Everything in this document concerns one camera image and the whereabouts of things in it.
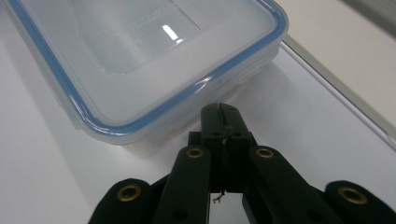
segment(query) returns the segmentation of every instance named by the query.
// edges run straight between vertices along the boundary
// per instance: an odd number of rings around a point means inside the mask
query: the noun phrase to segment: blue lid rim
[[[272,31],[269,35],[266,35],[264,38],[260,39],[241,53],[231,58],[231,60],[229,60],[227,63],[224,63],[205,77],[201,78],[195,84],[187,87],[176,96],[172,97],[168,101],[149,111],[140,119],[136,119],[130,123],[120,126],[111,126],[104,124],[101,120],[99,120],[92,114],[91,110],[85,104],[76,87],[73,85],[72,81],[70,80],[70,78],[62,68],[61,64],[57,60],[56,56],[50,49],[47,41],[38,31],[33,20],[28,15],[20,0],[8,0],[15,13],[18,15],[21,23],[25,27],[26,31],[35,42],[36,47],[40,51],[44,60],[47,62],[50,70],[55,75],[67,99],[74,107],[81,120],[94,132],[108,137],[118,137],[138,132],[145,126],[149,125],[152,121],[168,112],[171,108],[174,108],[176,105],[180,104],[184,100],[194,95],[196,92],[202,89],[209,81],[213,81],[221,77],[223,74],[235,67],[237,64],[241,63],[252,54],[256,53],[258,50],[265,48],[270,43],[279,38],[288,27],[287,18],[279,9],[278,5],[272,0],[257,1],[267,10],[269,10],[276,19],[277,27],[274,31]]]

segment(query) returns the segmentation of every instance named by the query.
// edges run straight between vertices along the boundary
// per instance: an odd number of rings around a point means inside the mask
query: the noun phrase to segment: transparent plastic lid
[[[139,131],[287,29],[271,0],[9,0],[81,120]]]

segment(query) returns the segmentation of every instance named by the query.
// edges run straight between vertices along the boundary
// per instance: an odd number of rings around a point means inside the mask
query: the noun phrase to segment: metal grommet
[[[119,191],[117,192],[117,198],[120,201],[127,203],[135,200],[137,197],[140,196],[141,193],[142,189],[138,185],[130,184],[119,189]]]
[[[349,187],[341,187],[338,189],[338,193],[350,203],[354,204],[367,204],[367,197],[364,196],[360,191]]]
[[[190,158],[200,158],[204,155],[204,152],[199,149],[199,148],[192,148],[187,150],[187,156],[189,156]]]
[[[267,148],[259,148],[256,150],[256,154],[259,157],[265,158],[265,159],[272,159],[274,157],[274,152],[271,151],[270,149]]]

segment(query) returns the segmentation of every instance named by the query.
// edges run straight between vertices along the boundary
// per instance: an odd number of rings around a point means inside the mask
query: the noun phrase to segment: white surface
[[[229,103],[259,144],[278,149],[308,183],[324,189],[350,180],[396,209],[395,151],[308,71],[281,50]],[[76,131],[1,9],[0,75],[2,224],[87,223],[113,184],[128,177],[153,183],[187,144],[188,130],[166,149],[136,158]],[[248,223],[239,199],[227,203],[232,199],[211,205],[211,223]]]
[[[289,36],[396,139],[396,39],[340,0],[276,1],[289,16]]]

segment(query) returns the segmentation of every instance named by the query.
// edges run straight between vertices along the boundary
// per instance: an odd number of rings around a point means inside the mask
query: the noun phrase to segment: plastic food container
[[[157,142],[273,60],[272,0],[2,0],[76,127]]]

